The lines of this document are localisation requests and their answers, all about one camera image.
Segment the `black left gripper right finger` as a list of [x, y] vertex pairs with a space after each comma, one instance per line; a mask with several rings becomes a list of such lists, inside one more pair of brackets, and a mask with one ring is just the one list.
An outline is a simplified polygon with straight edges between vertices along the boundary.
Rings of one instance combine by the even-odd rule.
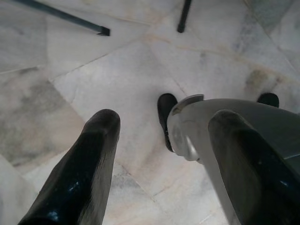
[[300, 177], [238, 114], [223, 110], [209, 135], [233, 209], [243, 225], [297, 225]]

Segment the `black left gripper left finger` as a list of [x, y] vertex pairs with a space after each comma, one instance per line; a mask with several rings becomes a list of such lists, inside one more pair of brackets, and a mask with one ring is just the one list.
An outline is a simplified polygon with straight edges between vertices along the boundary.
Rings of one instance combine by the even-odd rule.
[[120, 117], [95, 113], [53, 168], [21, 225], [100, 225], [110, 192]]

